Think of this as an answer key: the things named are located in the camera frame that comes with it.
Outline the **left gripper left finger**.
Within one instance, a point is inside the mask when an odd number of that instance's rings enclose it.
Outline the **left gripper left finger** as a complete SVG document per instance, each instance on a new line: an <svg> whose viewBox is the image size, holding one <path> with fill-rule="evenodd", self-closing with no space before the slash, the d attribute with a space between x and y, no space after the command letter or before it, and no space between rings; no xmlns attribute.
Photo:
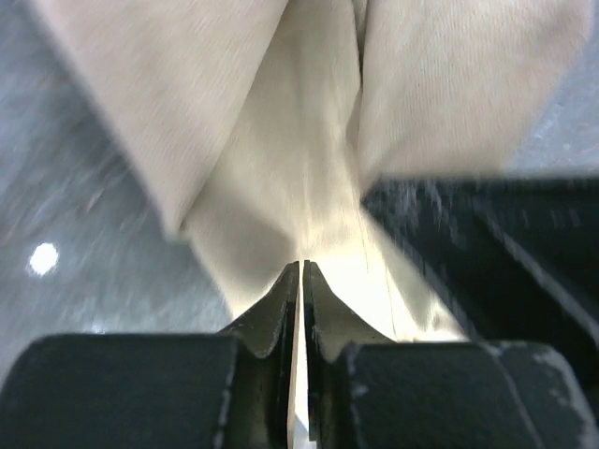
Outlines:
<svg viewBox="0 0 599 449"><path fill-rule="evenodd" d="M33 341L1 389L5 448L289 448L300 267L200 334Z"/></svg>

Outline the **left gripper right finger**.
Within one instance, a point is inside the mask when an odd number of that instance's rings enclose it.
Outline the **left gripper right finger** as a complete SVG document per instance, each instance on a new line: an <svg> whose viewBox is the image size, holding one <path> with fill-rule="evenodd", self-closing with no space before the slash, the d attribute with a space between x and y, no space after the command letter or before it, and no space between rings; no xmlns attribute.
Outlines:
<svg viewBox="0 0 599 449"><path fill-rule="evenodd" d="M577 377L532 341L396 342L303 268L309 435L320 448L594 448Z"/></svg>

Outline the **beige cloth napkin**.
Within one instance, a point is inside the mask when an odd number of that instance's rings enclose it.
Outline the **beige cloth napkin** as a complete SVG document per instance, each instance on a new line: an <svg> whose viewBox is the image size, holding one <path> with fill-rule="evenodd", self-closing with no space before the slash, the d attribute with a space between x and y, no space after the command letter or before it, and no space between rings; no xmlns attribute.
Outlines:
<svg viewBox="0 0 599 449"><path fill-rule="evenodd" d="M310 259L394 340L460 340L360 200L498 175L589 38L591 1L36 1L163 227L233 315Z"/></svg>

